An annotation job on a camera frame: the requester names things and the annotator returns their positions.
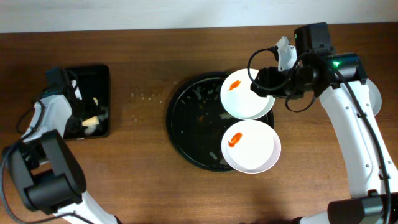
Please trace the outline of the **yellow sponge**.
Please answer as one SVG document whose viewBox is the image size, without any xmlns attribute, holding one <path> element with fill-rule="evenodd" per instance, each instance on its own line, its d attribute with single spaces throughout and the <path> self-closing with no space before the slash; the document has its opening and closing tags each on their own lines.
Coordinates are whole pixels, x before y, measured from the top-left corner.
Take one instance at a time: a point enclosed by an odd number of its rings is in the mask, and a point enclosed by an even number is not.
<svg viewBox="0 0 398 224">
<path fill-rule="evenodd" d="M 100 114 L 99 101 L 93 97 L 85 101 L 83 112 L 81 114 L 82 126 L 89 127 L 99 124 L 98 116 Z"/>
</svg>

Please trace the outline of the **pinkish white plate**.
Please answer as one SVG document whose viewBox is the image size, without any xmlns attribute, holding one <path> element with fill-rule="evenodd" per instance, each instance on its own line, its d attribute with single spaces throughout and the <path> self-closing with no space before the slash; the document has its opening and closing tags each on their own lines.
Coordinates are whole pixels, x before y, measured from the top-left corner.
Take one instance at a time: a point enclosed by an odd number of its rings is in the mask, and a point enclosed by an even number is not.
<svg viewBox="0 0 398 224">
<path fill-rule="evenodd" d="M 276 164 L 281 154 L 281 141 L 268 124 L 245 120 L 225 131 L 221 139 L 221 152 L 235 170 L 258 174 Z"/>
</svg>

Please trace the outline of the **light blue-grey plate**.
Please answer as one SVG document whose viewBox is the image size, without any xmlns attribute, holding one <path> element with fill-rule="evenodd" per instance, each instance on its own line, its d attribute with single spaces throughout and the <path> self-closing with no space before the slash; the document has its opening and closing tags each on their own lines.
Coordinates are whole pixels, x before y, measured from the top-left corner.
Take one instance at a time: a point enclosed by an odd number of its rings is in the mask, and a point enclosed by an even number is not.
<svg viewBox="0 0 398 224">
<path fill-rule="evenodd" d="M 382 96 L 377 86 L 370 79 L 366 83 L 369 88 L 370 105 L 374 116 L 376 116 L 381 110 Z"/>
</svg>

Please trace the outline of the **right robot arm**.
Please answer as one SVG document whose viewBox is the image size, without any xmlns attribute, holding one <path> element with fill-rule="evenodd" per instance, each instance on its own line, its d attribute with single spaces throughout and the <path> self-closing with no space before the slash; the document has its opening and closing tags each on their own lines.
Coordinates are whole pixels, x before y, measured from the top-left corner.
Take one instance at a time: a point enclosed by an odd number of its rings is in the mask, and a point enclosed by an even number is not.
<svg viewBox="0 0 398 224">
<path fill-rule="evenodd" d="M 313 93 L 335 130 L 351 195 L 295 223 L 396 223 L 397 168 L 374 117 L 360 57 L 336 53 L 325 22 L 297 28 L 294 39 L 294 45 L 280 39 L 268 48 L 278 66 L 251 77 L 251 90 L 285 101 Z"/>
</svg>

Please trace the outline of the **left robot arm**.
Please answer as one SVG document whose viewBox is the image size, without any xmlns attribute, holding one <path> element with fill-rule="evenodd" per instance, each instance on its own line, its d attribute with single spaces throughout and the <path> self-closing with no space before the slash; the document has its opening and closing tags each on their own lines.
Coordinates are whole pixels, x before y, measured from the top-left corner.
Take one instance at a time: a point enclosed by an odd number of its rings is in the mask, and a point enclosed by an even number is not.
<svg viewBox="0 0 398 224">
<path fill-rule="evenodd" d="M 110 129 L 110 72 L 106 65 L 54 68 L 33 101 L 34 115 L 20 140 L 2 152 L 24 206 L 69 223 L 119 223 L 88 193 L 67 139 L 103 138 Z"/>
</svg>

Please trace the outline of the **black rectangular tray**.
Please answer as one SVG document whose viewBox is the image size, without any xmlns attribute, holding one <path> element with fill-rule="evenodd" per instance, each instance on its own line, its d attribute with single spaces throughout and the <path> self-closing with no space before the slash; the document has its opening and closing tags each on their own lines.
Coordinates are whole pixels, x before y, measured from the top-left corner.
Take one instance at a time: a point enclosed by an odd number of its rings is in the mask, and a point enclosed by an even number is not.
<svg viewBox="0 0 398 224">
<path fill-rule="evenodd" d="M 64 139 L 104 138 L 110 131 L 110 77 L 107 65 L 87 65 L 67 68 L 73 78 L 77 78 L 82 99 L 95 97 L 99 101 L 99 124 L 86 127 L 82 137 L 65 137 Z"/>
</svg>

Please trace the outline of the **round black tray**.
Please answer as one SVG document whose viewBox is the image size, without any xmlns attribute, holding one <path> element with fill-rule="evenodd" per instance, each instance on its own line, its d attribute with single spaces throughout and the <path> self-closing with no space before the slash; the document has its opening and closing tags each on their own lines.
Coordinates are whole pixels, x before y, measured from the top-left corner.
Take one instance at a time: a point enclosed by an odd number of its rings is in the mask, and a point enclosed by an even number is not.
<svg viewBox="0 0 398 224">
<path fill-rule="evenodd" d="M 176 150 L 193 165 L 214 172 L 235 170 L 224 159 L 221 139 L 233 124 L 245 121 L 222 106 L 220 90 L 226 72 L 210 72 L 183 84 L 172 97 L 166 115 L 169 138 Z M 272 109 L 259 119 L 274 128 Z"/>
</svg>

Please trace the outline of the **white plate top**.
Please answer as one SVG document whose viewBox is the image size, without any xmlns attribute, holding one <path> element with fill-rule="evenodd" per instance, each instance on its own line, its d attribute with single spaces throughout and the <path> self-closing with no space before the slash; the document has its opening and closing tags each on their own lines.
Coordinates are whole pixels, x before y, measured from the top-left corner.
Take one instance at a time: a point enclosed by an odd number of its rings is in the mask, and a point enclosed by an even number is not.
<svg viewBox="0 0 398 224">
<path fill-rule="evenodd" d="M 275 98 L 258 96 L 251 90 L 251 84 L 246 68 L 224 80 L 220 90 L 221 104 L 231 116 L 241 120 L 259 119 L 272 109 Z"/>
</svg>

